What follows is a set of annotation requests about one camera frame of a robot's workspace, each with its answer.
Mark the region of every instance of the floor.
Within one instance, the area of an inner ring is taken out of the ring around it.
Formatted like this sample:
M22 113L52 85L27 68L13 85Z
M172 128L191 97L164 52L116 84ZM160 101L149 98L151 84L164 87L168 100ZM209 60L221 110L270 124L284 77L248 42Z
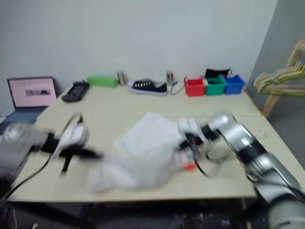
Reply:
M54 207L63 209L70 214L78 215L84 205L87 204L53 204ZM8 218L7 221L10 224L10 229L14 228L14 217L13 208L8 207L2 211L2 216L0 219L4 219L7 211ZM24 211L15 209L17 218L17 228L18 229L32 229L34 224L37 224L37 229L70 229L65 225L43 219L32 214L26 213ZM90 214L90 221L96 223L96 229L180 229L182 228L183 222L188 223L190 218L199 218L203 221L202 229L247 229L247 227L233 227L230 224L228 215L225 214L144 214L142 212L125 214L125 215L111 215L105 214L105 212L100 212L99 207L97 207ZM266 217L260 217L252 222L252 229L267 229Z

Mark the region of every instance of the blue bin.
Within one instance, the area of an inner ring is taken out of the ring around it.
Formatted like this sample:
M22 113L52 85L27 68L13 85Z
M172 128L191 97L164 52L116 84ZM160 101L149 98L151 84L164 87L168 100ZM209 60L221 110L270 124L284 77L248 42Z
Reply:
M227 86L224 89L225 94L240 94L243 86L246 85L239 75L232 78L225 78L225 81L227 83Z

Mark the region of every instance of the laptop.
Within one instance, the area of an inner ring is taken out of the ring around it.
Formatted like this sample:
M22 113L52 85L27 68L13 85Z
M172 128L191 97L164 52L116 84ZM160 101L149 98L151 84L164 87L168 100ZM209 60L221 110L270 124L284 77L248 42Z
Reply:
M56 100L52 77L8 79L15 112L3 123L34 123L45 108Z

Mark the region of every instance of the green box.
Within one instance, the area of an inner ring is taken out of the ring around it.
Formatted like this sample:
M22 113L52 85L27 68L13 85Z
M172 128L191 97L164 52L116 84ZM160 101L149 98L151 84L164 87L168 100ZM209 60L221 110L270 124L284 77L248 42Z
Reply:
M222 75L218 75L215 78L206 78L208 86L206 87L207 95L219 95L224 93L226 87L226 81Z
M111 78L104 75L90 75L87 78L90 85L102 86L102 87L116 87L118 86L118 79Z

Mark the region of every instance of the black sneaker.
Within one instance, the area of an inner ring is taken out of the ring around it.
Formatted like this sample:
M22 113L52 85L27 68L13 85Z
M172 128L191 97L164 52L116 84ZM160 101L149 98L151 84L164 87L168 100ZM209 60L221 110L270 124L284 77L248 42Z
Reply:
M156 83L153 80L145 79L128 81L127 90L135 94L167 95L166 83Z

